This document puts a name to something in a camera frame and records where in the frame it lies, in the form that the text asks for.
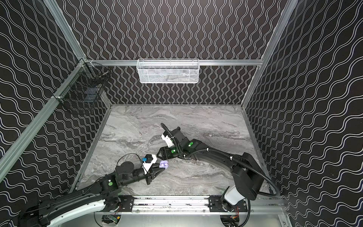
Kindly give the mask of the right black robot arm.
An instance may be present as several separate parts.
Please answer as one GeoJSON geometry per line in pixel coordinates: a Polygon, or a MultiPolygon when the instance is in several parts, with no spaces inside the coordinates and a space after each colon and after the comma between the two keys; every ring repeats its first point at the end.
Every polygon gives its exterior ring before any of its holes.
{"type": "Polygon", "coordinates": [[[172,131],[164,124],[161,124],[161,127],[164,129],[162,139],[167,146],[160,148],[158,158],[204,161],[220,167],[231,173],[235,191],[246,199],[256,200],[264,178],[261,167],[251,154],[230,154],[212,148],[200,140],[189,140],[180,127],[172,131]]]}

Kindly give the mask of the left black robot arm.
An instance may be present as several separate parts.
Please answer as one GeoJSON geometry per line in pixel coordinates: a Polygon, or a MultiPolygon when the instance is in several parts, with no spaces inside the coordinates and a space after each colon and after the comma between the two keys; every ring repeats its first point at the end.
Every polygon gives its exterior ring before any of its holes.
{"type": "Polygon", "coordinates": [[[18,217],[19,227],[50,227],[66,222],[67,218],[75,218],[91,212],[131,211],[134,198],[120,196],[123,187],[145,180],[151,182],[165,169],[168,162],[142,163],[140,168],[126,161],[115,170],[97,179],[92,185],[74,191],[65,196],[40,201],[36,206],[29,207],[18,217]]]}

